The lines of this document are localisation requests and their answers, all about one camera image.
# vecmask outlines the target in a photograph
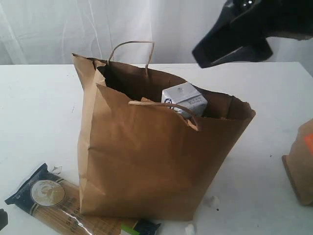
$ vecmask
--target round label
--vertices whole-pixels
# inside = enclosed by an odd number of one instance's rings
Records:
[[[59,204],[65,197],[64,188],[51,180],[39,180],[31,188],[31,198],[43,207]]]

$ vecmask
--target green tag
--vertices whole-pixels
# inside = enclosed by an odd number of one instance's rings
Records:
[[[121,225],[121,235],[124,235],[123,234],[123,231],[126,232],[125,235],[139,235],[139,232],[135,231],[134,229],[131,229],[130,227],[127,227],[126,225],[122,224]]]

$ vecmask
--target robotic arm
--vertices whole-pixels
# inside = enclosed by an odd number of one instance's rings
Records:
[[[313,0],[227,0],[211,31],[192,51],[201,68],[260,62],[273,54],[267,37],[313,37]]]

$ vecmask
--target paper bag handle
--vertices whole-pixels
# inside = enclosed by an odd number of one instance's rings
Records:
[[[145,69],[146,69],[146,76],[148,77],[148,65],[149,65],[149,63],[150,63],[150,61],[151,61],[152,53],[153,53],[153,50],[154,50],[154,48],[155,48],[155,43],[154,43],[153,41],[128,41],[128,42],[124,42],[124,43],[118,44],[118,45],[113,49],[113,51],[111,52],[111,55],[110,55],[109,58],[108,58],[108,65],[110,65],[110,60],[112,59],[115,50],[116,50],[118,47],[120,47],[120,46],[122,46],[122,45],[124,45],[124,44],[128,44],[128,43],[151,43],[151,44],[152,44],[152,46],[151,46],[151,51],[150,51],[150,54],[149,54],[149,59],[148,59],[148,61],[147,61],[147,63],[146,63],[146,66],[145,66]]]
[[[132,100],[128,102],[129,105],[139,105],[139,106],[164,106],[164,107],[175,107],[179,108],[181,110],[184,110],[186,113],[190,114],[192,120],[194,121],[196,125],[196,131],[200,131],[200,125],[199,122],[197,121],[196,115],[188,108],[183,107],[179,104],[170,104],[170,103],[157,103],[157,102],[142,102],[142,101],[136,101]]]

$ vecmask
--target brown paper bag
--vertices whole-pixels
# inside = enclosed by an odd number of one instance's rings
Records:
[[[302,205],[313,202],[313,119],[300,126],[290,154],[283,163]]]
[[[81,213],[192,219],[255,112],[233,96],[199,89],[208,100],[205,118],[186,121],[159,107],[171,106],[159,103],[162,90],[185,80],[110,58],[73,55],[84,90]],[[143,97],[153,102],[140,102]]]

